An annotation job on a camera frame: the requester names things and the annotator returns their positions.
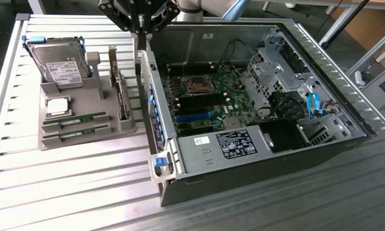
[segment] gray component tray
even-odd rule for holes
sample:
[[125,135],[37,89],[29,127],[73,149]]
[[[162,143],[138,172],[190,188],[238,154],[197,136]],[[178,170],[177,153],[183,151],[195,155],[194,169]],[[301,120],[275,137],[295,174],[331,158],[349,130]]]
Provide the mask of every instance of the gray component tray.
[[[45,94],[43,89],[39,89],[39,110],[38,110],[38,149],[46,150],[51,148],[65,147],[69,145],[86,143],[90,141],[115,139],[119,135],[135,132],[135,124],[133,120],[131,110],[129,111],[130,119],[121,121],[118,118],[118,98],[115,88],[110,86],[109,76],[99,77],[103,99],[98,98],[98,90],[95,85],[91,88],[71,88],[63,89],[59,93],[53,92]],[[97,120],[91,120],[86,123],[71,124],[61,126],[61,130],[47,131],[47,126],[45,126],[46,131],[43,131],[42,122],[45,121],[46,106],[45,101],[47,98],[59,98],[62,96],[69,96],[69,109],[71,110],[71,116],[86,115],[97,112],[105,112],[107,119],[103,116],[102,123],[107,123],[110,127],[110,132],[93,132],[90,134],[82,134],[79,136],[69,137],[66,139],[59,139],[61,142],[46,142],[42,137],[51,132],[70,132],[86,128],[93,128]]]

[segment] slotted metal table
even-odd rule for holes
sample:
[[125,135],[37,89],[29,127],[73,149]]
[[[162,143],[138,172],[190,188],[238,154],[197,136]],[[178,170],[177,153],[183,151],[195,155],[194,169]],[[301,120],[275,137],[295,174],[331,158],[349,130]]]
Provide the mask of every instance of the slotted metal table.
[[[287,26],[379,135],[315,168],[162,208],[146,164],[130,35],[103,16],[18,15],[0,75],[0,230],[385,230],[385,119],[299,25],[243,21]],[[107,45],[117,46],[134,134],[37,150],[39,72],[22,35],[82,36],[86,51],[101,54],[101,76]]]

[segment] hard drive label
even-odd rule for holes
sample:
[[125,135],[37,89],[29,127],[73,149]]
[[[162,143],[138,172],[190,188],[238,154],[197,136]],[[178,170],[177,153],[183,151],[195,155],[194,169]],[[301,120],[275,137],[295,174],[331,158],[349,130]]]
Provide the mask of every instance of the hard drive label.
[[217,140],[226,159],[257,153],[246,129],[217,134]]
[[57,85],[81,82],[75,61],[46,63],[45,65]]

